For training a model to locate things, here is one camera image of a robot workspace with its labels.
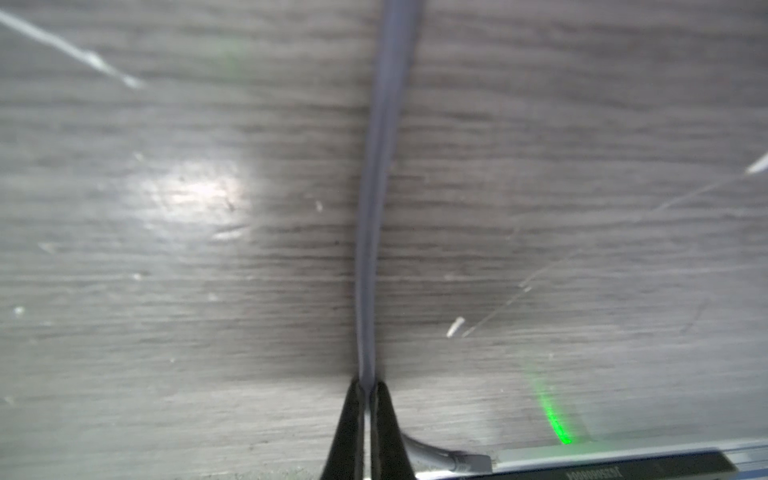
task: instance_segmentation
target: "gray wood grain surface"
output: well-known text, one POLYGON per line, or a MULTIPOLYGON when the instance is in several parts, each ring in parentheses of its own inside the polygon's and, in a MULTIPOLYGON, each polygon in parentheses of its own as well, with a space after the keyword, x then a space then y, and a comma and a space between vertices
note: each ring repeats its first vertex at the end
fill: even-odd
MULTIPOLYGON (((316 476, 379 3, 0 8, 146 81, 0 28, 0 476, 316 476)), ((428 2, 378 297, 405 430, 768 434, 767 52, 757 0, 428 2)))

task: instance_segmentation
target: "gray cable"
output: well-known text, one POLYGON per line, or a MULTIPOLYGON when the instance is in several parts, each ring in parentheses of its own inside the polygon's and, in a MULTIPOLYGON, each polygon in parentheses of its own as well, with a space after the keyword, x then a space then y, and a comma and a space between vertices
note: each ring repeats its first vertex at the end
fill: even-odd
POLYGON ((360 385, 367 396, 376 384, 373 304, 386 182, 395 153, 402 96, 421 11, 421 0, 385 1, 376 58, 366 160, 360 178, 355 248, 357 359, 360 385))

